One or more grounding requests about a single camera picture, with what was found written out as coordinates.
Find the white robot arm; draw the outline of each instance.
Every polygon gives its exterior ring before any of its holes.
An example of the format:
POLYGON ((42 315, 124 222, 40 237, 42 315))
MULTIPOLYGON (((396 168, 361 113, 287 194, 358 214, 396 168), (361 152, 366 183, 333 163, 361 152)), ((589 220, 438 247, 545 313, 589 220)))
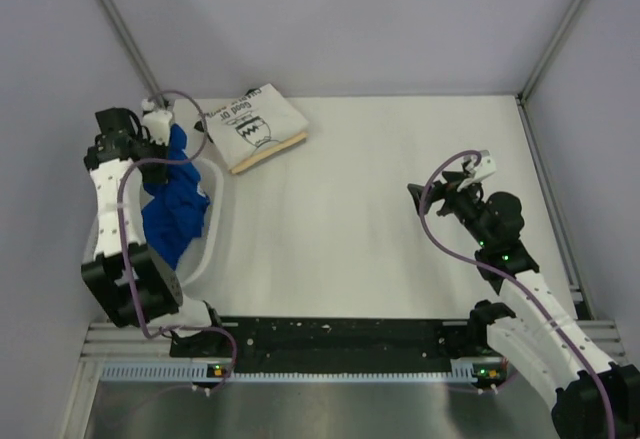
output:
MULTIPOLYGON (((204 301, 182 293, 175 272, 146 242, 142 227, 142 183, 164 183, 166 165, 146 164, 134 170, 117 203, 118 187, 129 167, 142 158, 166 159, 173 114, 153 103, 143 103, 140 121, 128 109, 112 108, 96 113, 100 134, 87 150, 84 162, 98 200, 98 240, 92 260, 82 264, 82 277, 111 321, 118 327, 139 325, 128 281, 123 278, 118 209, 124 215, 128 254, 149 326, 217 325, 217 314, 204 301)), ((177 330, 181 337, 197 331, 177 330)))
POLYGON ((617 438, 637 437, 640 373, 598 348, 554 297, 520 241, 520 200, 506 192, 483 200, 481 182, 496 164, 487 151, 477 162, 473 158, 465 157, 462 172, 443 171, 445 182, 435 181, 424 197, 423 187, 409 185, 419 214, 443 201, 437 214, 454 214, 481 247, 475 261, 459 256, 439 244, 423 222, 436 246, 476 265, 500 298, 499 303, 479 302, 471 311, 469 345, 490 348, 515 366, 544 399, 560 437, 600 439, 610 437, 612 429, 617 438), (609 424, 607 409, 612 411, 609 424))

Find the blue towel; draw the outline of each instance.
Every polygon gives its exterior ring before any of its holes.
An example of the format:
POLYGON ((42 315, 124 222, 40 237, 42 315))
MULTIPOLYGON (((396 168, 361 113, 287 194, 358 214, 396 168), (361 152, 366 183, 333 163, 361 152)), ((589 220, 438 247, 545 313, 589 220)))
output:
MULTIPOLYGON (((169 159, 186 159, 186 146, 187 135, 174 124, 169 159)), ((154 198, 142 209, 142 220, 147 243, 175 270, 191 240, 202 236, 204 214, 211 201, 198 186, 200 173, 193 164, 167 166, 167 176, 166 184, 144 185, 154 198)))

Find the silver panel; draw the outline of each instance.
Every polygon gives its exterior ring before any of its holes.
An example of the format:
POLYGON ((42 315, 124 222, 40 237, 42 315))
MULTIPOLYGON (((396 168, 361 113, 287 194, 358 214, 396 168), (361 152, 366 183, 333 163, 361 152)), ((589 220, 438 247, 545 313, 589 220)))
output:
POLYGON ((448 392, 444 385, 230 384, 209 399, 166 388, 101 384, 85 439, 557 439, 542 400, 522 379, 498 396, 448 392))

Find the white container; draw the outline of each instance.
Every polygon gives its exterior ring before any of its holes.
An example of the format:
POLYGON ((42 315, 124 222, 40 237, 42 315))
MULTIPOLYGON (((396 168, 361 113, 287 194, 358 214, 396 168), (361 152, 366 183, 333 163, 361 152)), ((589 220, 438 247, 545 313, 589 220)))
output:
MULTIPOLYGON (((213 248, 218 235, 218 225, 220 224, 220 213, 222 209, 222 191, 224 185, 224 175, 218 165, 205 158, 196 158, 193 165, 200 173, 200 187, 211 199, 211 205, 207 208, 204 216, 204 227, 202 237, 195 238, 189 244, 186 251, 178 261, 176 275, 182 286, 196 282, 205 275, 207 266, 213 257, 213 248)), ((144 207, 151 200, 143 189, 140 189, 140 207, 144 207)), ((96 217, 91 226, 89 240, 84 250, 83 262, 91 261, 93 252, 98 242, 98 218, 96 217)))

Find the metal frame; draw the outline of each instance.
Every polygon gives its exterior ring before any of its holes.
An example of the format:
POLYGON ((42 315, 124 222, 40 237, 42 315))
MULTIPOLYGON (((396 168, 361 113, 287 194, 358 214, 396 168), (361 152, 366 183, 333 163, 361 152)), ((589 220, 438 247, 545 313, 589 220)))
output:
MULTIPOLYGON (((544 53, 527 79, 522 92, 516 96, 516 101, 540 187, 551 218, 553 231, 567 271, 574 303, 578 305, 582 301, 586 302, 587 308, 593 315, 593 309, 590 307, 592 303, 590 295, 584 284, 581 283, 579 266, 572 252, 567 222, 554 192, 547 161, 545 161, 536 139, 535 125, 527 112, 527 101, 535 92, 536 87, 564 45, 588 1, 572 1, 556 32, 547 44, 544 53)), ((160 91, 161 88, 156 77, 137 46, 114 1, 98 0, 98 3, 104 10, 106 20, 114 30, 118 42, 123 47, 127 58, 146 89, 153 94, 160 91)), ((625 351, 613 321, 588 320, 579 321, 578 324, 607 354, 615 358, 620 364, 626 363, 625 351)), ((91 324, 82 349, 71 397, 63 420, 63 428, 59 437, 61 439, 85 437, 91 407, 93 406, 105 363, 134 361, 136 363, 147 362, 162 365, 193 364, 198 362, 197 359, 169 357, 169 347, 170 341, 168 339, 158 338, 155 341, 148 341, 140 335, 137 329, 117 329, 113 324, 109 323, 91 324)))
POLYGON ((544 77, 545 73, 549 69, 549 66, 554 61, 560 49, 564 45, 567 37, 571 34, 573 27, 575 26, 578 18, 584 12, 585 7, 589 3, 589 0, 573 0, 569 5, 569 8, 565 12, 560 24, 558 25, 556 32, 551 37, 551 40, 547 44, 540 56, 540 59, 536 63, 531 75, 527 79, 522 92, 519 97, 523 103, 526 103, 531 95, 535 92, 536 87, 540 84, 540 81, 544 77))
POLYGON ((151 95, 156 95, 161 91, 160 86, 158 85, 158 81, 154 76, 153 72, 149 68, 147 61, 145 60, 142 52, 140 52, 140 48, 136 44, 133 36, 131 35, 131 31, 127 26, 127 23, 124 22, 120 11, 116 7, 116 4, 113 0, 97 0, 98 4, 102 8, 105 13, 105 18, 113 31, 116 34, 116 39, 122 46, 131 66, 136 71, 136 74, 144 84, 145 88, 151 95))
MULTIPOLYGON (((627 363, 626 353, 613 321, 578 321, 578 325, 599 348, 619 364, 627 363)), ((59 438, 83 439, 85 437, 98 383, 106 363, 136 366, 146 363, 168 369, 179 365, 197 366, 200 362, 224 363, 226 360, 173 358, 169 356, 170 343, 169 339, 163 337, 149 341, 136 328, 119 329, 106 322, 91 324, 82 348, 72 395, 59 438)))

